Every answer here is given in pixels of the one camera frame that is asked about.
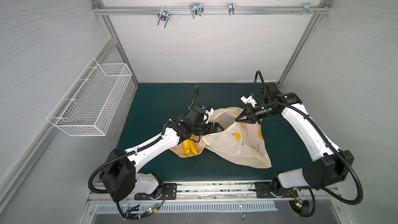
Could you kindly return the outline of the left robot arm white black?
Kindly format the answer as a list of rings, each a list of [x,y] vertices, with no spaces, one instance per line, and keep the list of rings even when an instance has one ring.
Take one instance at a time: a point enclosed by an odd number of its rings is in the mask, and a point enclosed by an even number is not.
[[[90,175],[88,188],[95,194],[109,194],[114,202],[130,194],[145,194],[157,199],[164,182],[153,173],[140,173],[141,168],[166,150],[190,140],[192,135],[201,137],[224,130],[217,122],[169,121],[160,134],[144,143],[127,150],[112,150],[106,162]]]

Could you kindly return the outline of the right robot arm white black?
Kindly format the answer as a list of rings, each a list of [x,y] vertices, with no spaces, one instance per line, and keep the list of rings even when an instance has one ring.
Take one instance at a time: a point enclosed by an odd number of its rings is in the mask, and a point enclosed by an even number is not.
[[[281,198],[293,188],[321,189],[345,204],[357,205],[362,202],[363,187],[352,168],[353,154],[348,150],[341,150],[325,135],[295,93],[266,94],[262,104],[253,94],[246,94],[241,97],[241,101],[246,108],[236,117],[236,122],[261,123],[265,118],[280,114],[293,127],[311,157],[311,164],[279,173],[272,180],[269,191],[273,196]],[[352,176],[357,189],[353,200],[344,199],[327,188],[344,181],[348,174]]]

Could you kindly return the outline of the cream banana print plastic bag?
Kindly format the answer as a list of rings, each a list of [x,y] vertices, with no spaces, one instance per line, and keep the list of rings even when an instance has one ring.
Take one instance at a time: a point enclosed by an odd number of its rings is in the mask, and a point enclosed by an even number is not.
[[[218,156],[242,166],[269,169],[271,160],[258,123],[236,122],[243,112],[239,107],[219,108],[210,115],[210,122],[218,123],[223,131],[200,137],[199,145]]]

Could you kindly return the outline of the yellow banana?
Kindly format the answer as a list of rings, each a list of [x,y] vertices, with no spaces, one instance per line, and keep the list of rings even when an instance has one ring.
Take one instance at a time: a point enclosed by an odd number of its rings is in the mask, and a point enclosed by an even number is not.
[[[189,140],[183,141],[182,145],[184,153],[189,154],[190,153]]]
[[[195,145],[195,135],[192,135],[189,140],[188,140],[188,146],[190,148],[190,151],[194,154],[194,155],[198,155],[198,149]]]

